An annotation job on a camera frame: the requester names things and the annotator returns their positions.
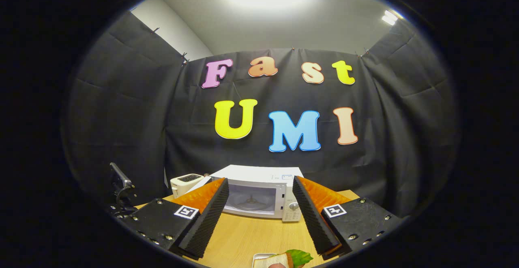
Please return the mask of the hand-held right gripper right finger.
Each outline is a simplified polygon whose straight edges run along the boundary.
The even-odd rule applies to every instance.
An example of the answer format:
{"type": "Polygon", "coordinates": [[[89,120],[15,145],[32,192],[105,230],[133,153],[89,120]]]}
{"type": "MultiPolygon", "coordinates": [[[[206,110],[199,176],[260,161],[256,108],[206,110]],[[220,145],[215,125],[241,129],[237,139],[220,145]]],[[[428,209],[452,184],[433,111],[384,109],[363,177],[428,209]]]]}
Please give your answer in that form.
{"type": "Polygon", "coordinates": [[[294,178],[293,194],[321,256],[358,253],[404,223],[368,198],[351,199],[304,177],[294,178]]]}

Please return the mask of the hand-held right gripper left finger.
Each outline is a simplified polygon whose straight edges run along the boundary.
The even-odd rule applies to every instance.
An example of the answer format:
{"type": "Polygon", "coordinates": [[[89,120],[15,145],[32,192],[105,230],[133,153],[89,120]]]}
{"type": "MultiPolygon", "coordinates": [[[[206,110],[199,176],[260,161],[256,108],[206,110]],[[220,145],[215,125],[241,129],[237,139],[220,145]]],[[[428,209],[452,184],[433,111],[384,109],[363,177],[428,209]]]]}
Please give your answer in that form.
{"type": "Polygon", "coordinates": [[[122,216],[122,223],[151,244],[198,260],[204,256],[228,196],[228,179],[220,178],[173,200],[154,199],[122,216]]]}

